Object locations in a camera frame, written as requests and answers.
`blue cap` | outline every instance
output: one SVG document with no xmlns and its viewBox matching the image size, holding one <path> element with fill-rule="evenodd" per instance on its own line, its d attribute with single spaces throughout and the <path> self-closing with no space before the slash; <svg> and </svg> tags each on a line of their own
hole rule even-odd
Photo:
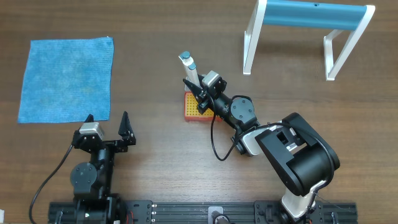
<svg viewBox="0 0 398 224">
<path fill-rule="evenodd" d="M 191 54 L 189 53 L 189 51 L 184 51 L 180 54 L 180 58 L 182 58 L 182 59 L 188 59 L 189 57 L 191 57 Z"/>
<path fill-rule="evenodd" d="M 193 62 L 192 64 L 190 64 L 188 66 L 189 70 L 194 70 L 194 69 L 196 69 L 196 67 L 197 67 L 197 65 L 195 65 L 195 62 Z"/>
</svg>

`blue bar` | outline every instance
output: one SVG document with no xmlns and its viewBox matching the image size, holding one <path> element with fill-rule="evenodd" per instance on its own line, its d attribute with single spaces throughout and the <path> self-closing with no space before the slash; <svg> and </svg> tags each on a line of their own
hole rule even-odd
<svg viewBox="0 0 398 224">
<path fill-rule="evenodd" d="M 355 30 L 366 6 L 268 0 L 263 24 Z"/>
</svg>

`white rack leg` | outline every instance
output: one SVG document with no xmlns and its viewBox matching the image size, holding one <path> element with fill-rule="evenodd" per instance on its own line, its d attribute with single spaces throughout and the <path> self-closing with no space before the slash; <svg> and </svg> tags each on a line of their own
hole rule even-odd
<svg viewBox="0 0 398 224">
<path fill-rule="evenodd" d="M 326 80 L 334 81 L 337 73 L 340 71 L 344 62 L 348 58 L 349 54 L 353 50 L 355 44 L 365 31 L 366 27 L 369 24 L 369 21 L 372 19 L 374 14 L 375 7 L 374 6 L 366 6 L 366 12 L 361 22 L 359 22 L 358 27 L 355 31 L 352 31 L 349 34 L 348 40 L 343 47 L 340 55 L 338 56 L 336 63 L 333 62 L 333 47 L 332 40 L 338 36 L 342 30 L 333 30 L 329 35 L 323 38 L 323 46 L 325 48 L 325 75 Z"/>
<path fill-rule="evenodd" d="M 243 75 L 250 75 L 254 53 L 260 36 L 264 14 L 266 13 L 267 0 L 257 0 L 251 15 L 248 28 L 244 31 L 243 48 Z"/>
</svg>

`wooden table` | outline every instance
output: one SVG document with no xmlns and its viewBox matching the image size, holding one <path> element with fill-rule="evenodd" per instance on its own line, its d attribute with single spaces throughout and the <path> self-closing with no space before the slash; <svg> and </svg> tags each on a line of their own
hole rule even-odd
<svg viewBox="0 0 398 224">
<path fill-rule="evenodd" d="M 111 117 L 117 138 L 124 110 L 137 145 L 116 156 L 113 192 L 158 202 L 278 200 L 285 187 L 264 155 L 216 160 L 210 123 L 183 118 L 184 71 L 178 54 L 191 51 L 200 73 L 217 71 L 226 94 L 252 97 L 261 123 L 300 113 L 338 154 L 341 167 L 320 191 L 331 201 L 356 202 L 360 223 L 394 223 L 398 210 L 398 2 L 376 13 L 334 82 L 325 81 L 322 38 L 328 30 L 262 28 L 251 76 L 242 75 L 243 32 L 255 1 L 3 0 L 0 2 L 0 208 L 6 222 L 27 223 L 42 181 L 60 162 L 81 123 L 17 124 L 30 40 L 114 38 Z M 344 37 L 335 40 L 336 51 Z M 224 154 L 233 134 L 215 124 Z M 89 155 L 73 150 L 36 201 L 71 201 L 71 170 Z"/>
</svg>

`blue towel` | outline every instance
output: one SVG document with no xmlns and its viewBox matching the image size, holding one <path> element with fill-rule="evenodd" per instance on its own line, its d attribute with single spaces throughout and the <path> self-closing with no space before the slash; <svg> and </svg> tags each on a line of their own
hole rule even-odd
<svg viewBox="0 0 398 224">
<path fill-rule="evenodd" d="M 113 39 L 32 40 L 18 123 L 108 120 Z"/>
</svg>

